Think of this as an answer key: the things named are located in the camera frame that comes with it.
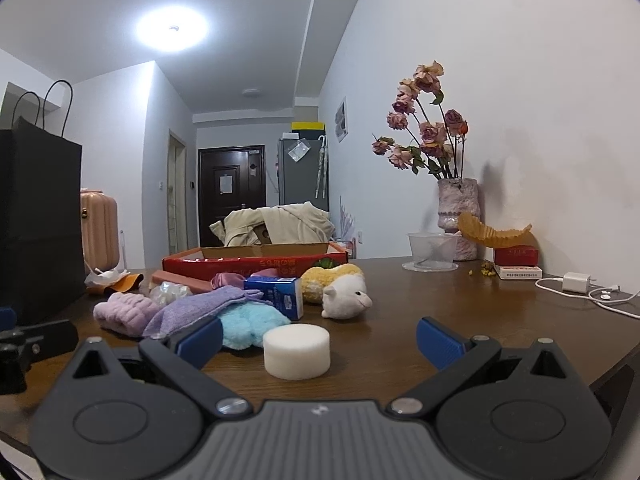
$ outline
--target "clothing pile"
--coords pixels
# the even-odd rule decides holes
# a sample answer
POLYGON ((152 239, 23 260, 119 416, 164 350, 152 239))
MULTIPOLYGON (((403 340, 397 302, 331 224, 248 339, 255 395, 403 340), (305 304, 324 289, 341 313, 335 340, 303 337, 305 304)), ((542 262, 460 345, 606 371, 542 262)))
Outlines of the clothing pile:
POLYGON ((262 224, 272 244, 325 243, 335 232, 329 213, 311 202, 233 211, 209 229, 225 247, 260 245, 257 228, 262 224))

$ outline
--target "pink satin cloth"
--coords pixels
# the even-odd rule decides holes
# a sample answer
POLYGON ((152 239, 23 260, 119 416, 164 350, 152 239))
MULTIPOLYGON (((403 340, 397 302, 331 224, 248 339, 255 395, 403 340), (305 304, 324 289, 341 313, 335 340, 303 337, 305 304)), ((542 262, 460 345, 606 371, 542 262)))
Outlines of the pink satin cloth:
MULTIPOLYGON (((267 278, 279 278, 277 269, 264 269, 254 272, 252 276, 265 276, 267 278)), ((221 286, 231 285, 237 288, 244 288, 244 276, 234 272, 220 272, 211 279, 213 290, 221 286)))

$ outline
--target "yellow plush toy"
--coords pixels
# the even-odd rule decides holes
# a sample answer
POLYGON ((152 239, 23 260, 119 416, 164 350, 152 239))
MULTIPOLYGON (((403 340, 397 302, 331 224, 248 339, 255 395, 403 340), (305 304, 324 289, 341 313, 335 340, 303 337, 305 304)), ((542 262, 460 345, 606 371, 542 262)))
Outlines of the yellow plush toy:
POLYGON ((353 264, 344 264, 333 269, 311 267, 305 272, 302 279, 302 298, 307 303, 322 304, 322 291, 331 285, 337 278, 347 274, 360 274, 360 267, 353 264))

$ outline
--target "red box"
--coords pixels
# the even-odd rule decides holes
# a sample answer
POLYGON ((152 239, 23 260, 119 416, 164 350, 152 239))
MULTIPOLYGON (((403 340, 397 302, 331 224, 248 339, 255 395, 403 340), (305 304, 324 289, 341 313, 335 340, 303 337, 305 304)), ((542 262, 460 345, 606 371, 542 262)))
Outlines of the red box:
POLYGON ((536 267, 540 252, 530 245, 494 249, 494 264, 500 266, 536 267))
POLYGON ((330 258, 337 265, 349 261, 346 251, 332 242, 265 244, 191 249, 164 258, 162 270, 207 281, 220 272, 250 276, 263 269, 278 269, 281 278, 299 278, 324 258, 330 258))

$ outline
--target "pink suitcase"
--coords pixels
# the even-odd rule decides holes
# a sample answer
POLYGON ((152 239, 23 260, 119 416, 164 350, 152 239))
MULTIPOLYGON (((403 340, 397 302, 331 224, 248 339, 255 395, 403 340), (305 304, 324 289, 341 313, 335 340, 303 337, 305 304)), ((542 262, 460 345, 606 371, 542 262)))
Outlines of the pink suitcase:
POLYGON ((80 192, 82 249, 91 270, 114 269, 120 261, 118 207, 116 201, 98 190, 80 192))

